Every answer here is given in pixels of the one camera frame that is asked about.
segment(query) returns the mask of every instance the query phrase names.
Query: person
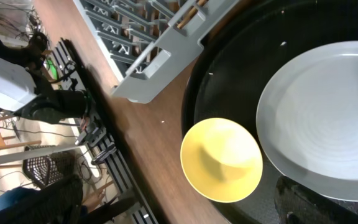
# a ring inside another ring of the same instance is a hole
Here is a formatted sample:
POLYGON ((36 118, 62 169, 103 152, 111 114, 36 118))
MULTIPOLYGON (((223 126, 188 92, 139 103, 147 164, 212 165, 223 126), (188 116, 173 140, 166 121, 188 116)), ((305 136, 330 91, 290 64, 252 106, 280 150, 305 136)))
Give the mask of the person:
MULTIPOLYGON (((25 187, 16 187, 12 190, 8 190, 0 196, 0 211, 5 208, 11 207, 21 200, 31 197, 36 194, 38 190, 28 189, 25 187)), ((102 201, 104 193, 99 192, 99 194, 93 194, 88 197, 81 206, 81 216, 92 212, 102 201)))

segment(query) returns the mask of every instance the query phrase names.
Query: brown table surface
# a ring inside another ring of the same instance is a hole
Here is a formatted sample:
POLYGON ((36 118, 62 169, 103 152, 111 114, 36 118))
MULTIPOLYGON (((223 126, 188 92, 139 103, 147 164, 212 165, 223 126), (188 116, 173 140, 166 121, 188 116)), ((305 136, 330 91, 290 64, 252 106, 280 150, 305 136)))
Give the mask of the brown table surface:
POLYGON ((72 0, 35 0, 35 9, 54 46, 60 38, 72 41, 124 133, 134 162, 170 223, 226 223, 212 204, 186 180, 180 164, 181 103, 194 62, 152 102, 143 105, 112 98, 118 82, 72 0))

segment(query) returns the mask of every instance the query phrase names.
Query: floor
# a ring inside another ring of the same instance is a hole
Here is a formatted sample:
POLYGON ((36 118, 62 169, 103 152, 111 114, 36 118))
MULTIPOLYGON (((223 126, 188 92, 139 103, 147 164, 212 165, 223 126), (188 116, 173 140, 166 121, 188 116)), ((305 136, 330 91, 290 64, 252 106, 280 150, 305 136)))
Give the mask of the floor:
MULTIPOLYGON (((36 131, 52 132, 52 133, 62 134, 65 136, 73 135, 73 131, 69 126, 51 125, 48 123, 31 121, 28 119, 20 119, 15 123, 18 130, 35 131, 35 132, 36 131)), ((5 130, 5 129, 1 129, 1 134, 2 136, 15 135, 14 131, 5 130)), ((32 134, 32 133, 20 132, 19 137, 20 139, 15 138, 15 139, 5 140, 5 143, 15 144, 15 143, 19 143, 20 141, 26 142, 26 141, 41 140, 42 141, 41 145, 47 146, 47 145, 74 144, 75 142, 75 138, 67 138, 63 136, 58 136, 54 134, 45 134, 45 133, 32 134)), ((23 147, 6 149, 6 150, 1 150, 0 155, 5 155, 14 152, 21 152, 21 151, 23 151, 23 147)), ((81 150, 76 149, 72 152, 74 152, 75 154, 76 164, 77 164, 75 166, 75 173, 77 173, 83 179, 84 197, 85 195, 88 195, 91 192, 93 192, 95 189, 100 188, 105 183, 111 181, 111 176, 108 174, 105 165, 101 165, 96 168, 97 173, 99 173, 99 176, 95 177, 95 173, 91 172, 91 169, 88 168, 89 167, 88 163, 84 160, 84 157, 81 156, 83 154, 81 150)), ((9 164, 21 164, 21 163, 22 161, 17 161, 9 164)), ((31 180, 29 180, 24 176, 21 168, 9 168, 9 169, 0 170, 0 195, 7 190, 11 190, 21 185, 25 185, 25 187, 27 188, 37 189, 37 186, 31 183, 32 183, 31 180)), ((106 196, 104 197, 103 202, 107 202, 108 200, 111 200, 117 194, 117 190, 114 184, 110 185, 106 189, 105 193, 106 196)), ((121 215, 120 217, 116 218, 115 223, 122 223, 122 222, 127 223, 127 220, 128 218, 126 218, 126 215, 121 215)))

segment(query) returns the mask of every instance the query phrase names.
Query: wicker basket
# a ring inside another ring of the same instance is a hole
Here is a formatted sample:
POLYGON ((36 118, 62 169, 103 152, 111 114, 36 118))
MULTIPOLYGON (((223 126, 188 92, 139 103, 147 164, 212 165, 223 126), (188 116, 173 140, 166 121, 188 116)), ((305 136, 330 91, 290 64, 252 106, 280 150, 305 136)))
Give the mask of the wicker basket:
MULTIPOLYGON (((28 150, 42 150, 54 146, 26 146, 28 150)), ((23 173, 40 189, 63 179, 74 172, 74 156, 69 152, 53 153, 23 160, 23 173)))

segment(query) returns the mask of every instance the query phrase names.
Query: dish rack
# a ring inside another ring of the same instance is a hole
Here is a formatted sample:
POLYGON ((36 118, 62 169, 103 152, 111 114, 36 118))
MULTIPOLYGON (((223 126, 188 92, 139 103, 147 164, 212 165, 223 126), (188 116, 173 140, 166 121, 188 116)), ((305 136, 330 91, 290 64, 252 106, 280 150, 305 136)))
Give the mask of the dish rack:
POLYGON ((239 0, 74 0, 119 85, 148 103, 203 51, 201 40, 239 0))

